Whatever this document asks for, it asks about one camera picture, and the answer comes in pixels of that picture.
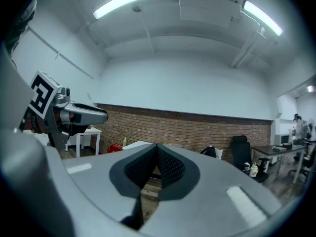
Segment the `floor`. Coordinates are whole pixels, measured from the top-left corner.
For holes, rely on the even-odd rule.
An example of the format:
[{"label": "floor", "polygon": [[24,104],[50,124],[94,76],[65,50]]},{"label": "floor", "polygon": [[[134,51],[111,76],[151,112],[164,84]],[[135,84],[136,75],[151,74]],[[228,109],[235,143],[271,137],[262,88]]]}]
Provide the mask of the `floor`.
[{"label": "floor", "polygon": [[[61,158],[74,158],[76,157],[76,151],[69,149],[66,151],[59,151]],[[80,150],[80,156],[93,156],[95,152],[91,149]],[[294,173],[288,174],[289,170],[296,169],[296,165],[292,162],[293,156],[283,158],[283,163],[280,169],[280,173],[277,175],[277,165],[269,166],[268,174],[269,178],[263,183],[281,202],[285,205],[292,201],[294,198],[302,194],[306,177],[299,175],[296,184],[292,184]],[[146,222],[153,214],[158,206],[158,193],[161,190],[161,181],[156,178],[150,178],[147,184],[141,191],[141,201],[143,209],[143,218]]]}]

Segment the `bottle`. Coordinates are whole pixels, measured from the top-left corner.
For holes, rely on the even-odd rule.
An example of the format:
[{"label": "bottle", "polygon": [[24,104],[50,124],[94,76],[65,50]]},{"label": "bottle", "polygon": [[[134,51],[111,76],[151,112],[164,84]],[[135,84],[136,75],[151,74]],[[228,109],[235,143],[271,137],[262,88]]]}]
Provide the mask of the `bottle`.
[{"label": "bottle", "polygon": [[126,143],[127,143],[127,139],[125,137],[124,140],[123,140],[123,147],[126,147]]},{"label": "bottle", "polygon": [[249,176],[250,177],[256,177],[258,173],[258,166],[256,165],[256,163],[254,163],[251,167],[251,170],[250,170],[250,173],[249,173]]}]

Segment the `red brick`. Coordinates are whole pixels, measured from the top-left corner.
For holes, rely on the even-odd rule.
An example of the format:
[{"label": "red brick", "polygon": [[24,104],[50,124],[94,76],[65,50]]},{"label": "red brick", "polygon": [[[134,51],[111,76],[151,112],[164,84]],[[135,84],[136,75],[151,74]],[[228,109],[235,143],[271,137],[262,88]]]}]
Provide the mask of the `red brick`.
[{"label": "red brick", "polygon": [[[113,143],[128,144],[137,140],[169,143],[194,152],[212,145],[223,149],[222,159],[233,161],[230,142],[233,135],[246,135],[252,146],[270,144],[268,120],[226,118],[148,110],[132,107],[98,105],[109,114],[105,124],[95,125],[102,130],[100,152],[105,153]],[[91,137],[95,146],[96,137]]]}]

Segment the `white table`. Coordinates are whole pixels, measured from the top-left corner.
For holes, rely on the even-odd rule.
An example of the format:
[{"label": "white table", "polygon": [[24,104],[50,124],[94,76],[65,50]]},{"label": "white table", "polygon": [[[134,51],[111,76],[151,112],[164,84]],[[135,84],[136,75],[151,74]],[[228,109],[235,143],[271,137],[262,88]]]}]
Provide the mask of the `white table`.
[{"label": "white table", "polygon": [[[264,155],[264,157],[267,157],[267,158],[273,158],[273,157],[280,156],[280,162],[279,162],[279,165],[277,167],[277,172],[276,172],[277,174],[280,171],[284,155],[301,152],[300,160],[297,164],[297,170],[295,172],[295,176],[294,176],[294,179],[292,182],[293,184],[296,183],[296,180],[298,178],[298,175],[299,175],[301,167],[302,167],[302,161],[303,161],[303,156],[304,156],[304,146],[292,145],[292,149],[287,149],[287,150],[282,151],[282,152],[273,151],[272,146],[258,146],[258,147],[255,146],[255,147],[252,147],[251,159],[253,158],[254,152],[257,152],[260,155]],[[266,165],[264,167],[265,168],[264,172],[267,173],[268,167],[269,167],[269,161],[266,162]]]},{"label": "white table", "polygon": [[[101,137],[101,130],[92,127],[91,129],[86,129],[83,133],[77,133],[76,134],[76,157],[80,157],[80,138],[81,135],[92,135],[96,134],[97,135],[97,141],[95,145],[95,155],[97,156],[99,154],[99,144],[100,144],[100,137]],[[82,142],[81,144],[81,149],[84,148],[84,143]]]},{"label": "white table", "polygon": [[142,145],[145,145],[145,144],[151,144],[151,143],[139,140],[139,141],[136,141],[136,142],[134,142],[132,144],[129,144],[129,145],[123,147],[123,150],[130,149],[130,148],[135,148],[135,147],[142,146]]}]

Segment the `red object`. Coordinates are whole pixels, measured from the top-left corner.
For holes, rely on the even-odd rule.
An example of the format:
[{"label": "red object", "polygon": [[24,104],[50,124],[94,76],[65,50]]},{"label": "red object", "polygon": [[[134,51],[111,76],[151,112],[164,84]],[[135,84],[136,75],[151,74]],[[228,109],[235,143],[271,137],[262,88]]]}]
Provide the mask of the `red object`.
[{"label": "red object", "polygon": [[115,144],[110,145],[110,147],[108,148],[108,153],[118,152],[122,150],[123,150],[123,145],[115,143]]}]

